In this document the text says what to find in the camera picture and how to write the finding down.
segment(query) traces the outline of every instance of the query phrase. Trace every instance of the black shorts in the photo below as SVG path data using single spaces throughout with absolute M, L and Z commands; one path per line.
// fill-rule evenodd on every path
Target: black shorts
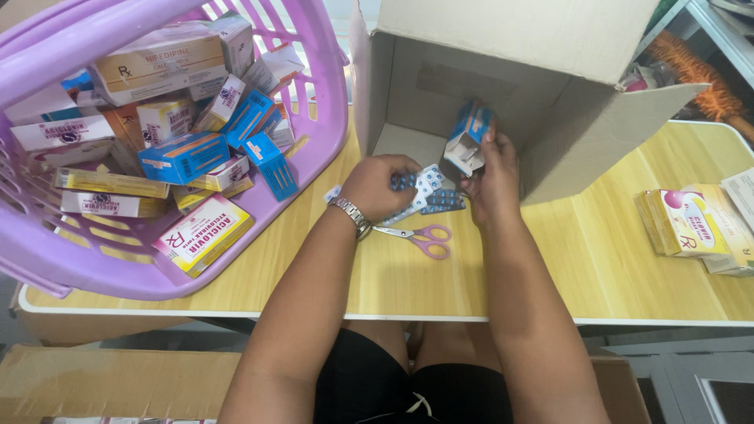
M 420 405 L 408 413 L 417 402 Z M 314 423 L 356 422 L 499 424 L 513 422 L 513 415 L 499 372 L 438 364 L 409 375 L 372 340 L 341 329 L 317 381 Z

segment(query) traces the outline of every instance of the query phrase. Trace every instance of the wristwatch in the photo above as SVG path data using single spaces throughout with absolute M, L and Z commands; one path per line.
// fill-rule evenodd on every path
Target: wristwatch
M 333 205 L 340 207 L 345 213 L 348 214 L 348 216 L 351 217 L 352 220 L 354 220 L 354 224 L 356 224 L 357 240 L 361 240 L 362 238 L 366 237 L 366 235 L 369 234 L 370 231 L 372 231 L 372 223 L 366 220 L 364 215 L 361 214 L 359 208 L 355 207 L 353 203 L 348 201 L 348 199 L 336 196 L 334 198 L 331 198 L 330 201 L 327 202 L 327 206 Z

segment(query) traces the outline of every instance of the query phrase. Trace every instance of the purple plastic basket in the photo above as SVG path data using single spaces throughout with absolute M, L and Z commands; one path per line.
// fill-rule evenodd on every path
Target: purple plastic basket
M 0 35 L 0 110 L 62 81 L 111 51 L 177 20 L 209 19 L 202 8 L 206 0 L 67 0 L 37 14 Z M 348 105 L 343 66 L 348 58 L 338 46 L 321 0 L 281 0 L 295 32 L 285 29 L 270 0 L 259 0 L 274 28 L 267 28 L 249 0 L 239 1 L 251 16 L 255 35 L 267 49 L 273 39 L 299 41 L 309 62 L 311 76 L 299 73 L 293 82 L 302 101 L 299 113 L 291 112 L 290 95 L 283 103 L 290 112 L 296 136 L 309 141 L 289 159 L 300 189 L 304 189 L 335 158 L 345 143 Z M 224 0 L 226 8 L 236 10 Z M 208 5 L 217 15 L 222 9 Z M 317 119 L 309 116 L 305 83 L 317 95 Z M 254 227 L 233 244 L 198 278 L 190 278 L 150 244 L 179 213 L 173 210 L 157 222 L 118 218 L 128 229 L 89 220 L 80 214 L 62 214 L 50 189 L 49 177 L 31 177 L 19 167 L 11 123 L 0 114 L 0 269 L 18 280 L 56 297 L 73 288 L 138 300 L 166 300 L 184 296 L 212 281 L 293 200 L 277 203 L 261 178 L 232 201 L 249 212 Z M 61 220 L 69 215 L 81 228 Z M 56 227 L 87 241 L 83 247 L 53 233 Z M 135 238 L 140 245 L 112 241 L 92 233 L 102 230 Z M 109 256 L 104 251 L 151 257 L 153 263 L 137 263 Z

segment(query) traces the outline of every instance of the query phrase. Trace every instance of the wooden table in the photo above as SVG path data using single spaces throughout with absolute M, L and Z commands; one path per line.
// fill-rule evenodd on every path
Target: wooden table
M 326 207 L 322 195 L 358 162 L 353 128 L 348 137 L 335 161 L 204 289 L 181 299 L 146 302 L 78 290 L 59 300 L 25 287 L 21 306 L 48 313 L 258 316 Z M 729 127 L 669 122 L 580 195 L 524 207 L 526 223 L 576 322 L 754 326 L 754 278 L 710 275 L 700 261 L 655 256 L 632 199 L 643 189 L 719 183 L 752 166 L 754 155 Z M 447 260 L 429 259 L 413 244 L 380 233 L 360 243 L 349 318 L 486 319 L 480 236 L 470 210 L 417 214 L 397 227 L 431 223 L 453 231 Z

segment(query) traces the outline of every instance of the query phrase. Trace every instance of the person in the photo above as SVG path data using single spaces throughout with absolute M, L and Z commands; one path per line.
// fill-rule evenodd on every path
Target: person
M 461 187 L 484 243 L 487 323 L 424 325 L 413 370 L 400 322 L 344 321 L 357 225 L 338 205 L 314 224 L 272 292 L 219 416 L 235 422 L 605 423 L 584 344 L 520 211 L 513 144 L 485 134 Z M 365 158 L 340 196 L 367 220 L 407 206 L 402 155 Z

